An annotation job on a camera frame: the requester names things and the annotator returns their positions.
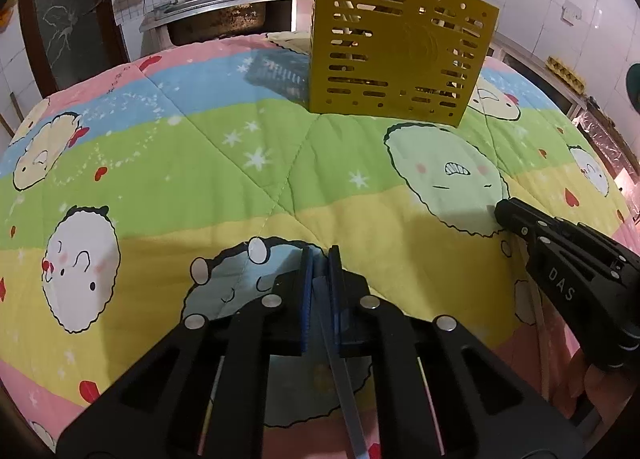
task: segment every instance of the green stripe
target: green stripe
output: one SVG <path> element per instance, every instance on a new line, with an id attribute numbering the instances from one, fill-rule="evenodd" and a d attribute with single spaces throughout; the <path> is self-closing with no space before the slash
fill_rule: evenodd
<path id="1" fill-rule="evenodd" d="M 252 121 L 259 130 L 246 128 Z M 175 125 L 163 119 L 103 136 L 65 152 L 44 181 L 22 193 L 24 201 L 15 204 L 0 232 L 0 249 L 44 247 L 74 204 L 106 204 L 118 237 L 124 238 L 293 213 L 382 192 L 404 183 L 383 142 L 387 129 L 398 122 L 318 116 L 287 100 L 269 99 L 192 114 Z M 233 131 L 241 142 L 223 144 Z M 457 133 L 511 176 L 572 162 L 567 144 L 591 152 L 555 111 L 524 109 L 516 122 L 468 109 Z M 247 166 L 247 154 L 259 148 L 268 161 L 261 171 Z M 95 182 L 100 166 L 108 172 Z M 358 172 L 366 186 L 351 182 Z M 8 215 L 17 197 L 12 176 L 1 179 L 0 212 Z"/>

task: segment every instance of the hand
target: hand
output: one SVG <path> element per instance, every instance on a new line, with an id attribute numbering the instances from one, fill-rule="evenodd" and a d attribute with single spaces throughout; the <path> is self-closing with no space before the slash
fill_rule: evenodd
<path id="1" fill-rule="evenodd" d="M 596 366 L 589 365 L 582 350 L 578 349 L 569 362 L 565 377 L 553 394 L 552 404 L 565 417 L 571 417 L 574 415 L 578 396 L 586 392 L 602 418 L 603 428 L 600 432 L 603 435 L 625 408 L 637 385 L 637 381 L 623 372 L 604 373 Z"/>

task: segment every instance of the egg tray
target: egg tray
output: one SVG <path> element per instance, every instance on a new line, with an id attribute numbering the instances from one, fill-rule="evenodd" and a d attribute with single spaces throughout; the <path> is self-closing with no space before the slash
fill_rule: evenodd
<path id="1" fill-rule="evenodd" d="M 584 80 L 562 63 L 561 60 L 550 56 L 546 61 L 546 67 L 553 74 L 558 76 L 558 78 L 560 78 L 565 84 L 571 87 L 578 96 L 581 96 L 584 93 Z"/>

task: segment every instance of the wall outlet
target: wall outlet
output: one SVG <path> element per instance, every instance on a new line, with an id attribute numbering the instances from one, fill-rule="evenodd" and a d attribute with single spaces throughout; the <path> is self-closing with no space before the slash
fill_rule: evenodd
<path id="1" fill-rule="evenodd" d="M 565 0 L 564 4 L 562 4 L 562 16 L 560 18 L 569 25 L 575 25 L 578 20 L 582 20 L 582 10 L 573 2 Z"/>

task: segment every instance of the yellow plastic basket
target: yellow plastic basket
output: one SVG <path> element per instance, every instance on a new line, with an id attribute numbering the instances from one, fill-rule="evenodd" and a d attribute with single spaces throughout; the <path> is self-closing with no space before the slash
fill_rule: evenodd
<path id="1" fill-rule="evenodd" d="M 482 0 L 316 0 L 310 110 L 457 126 L 497 18 Z"/>

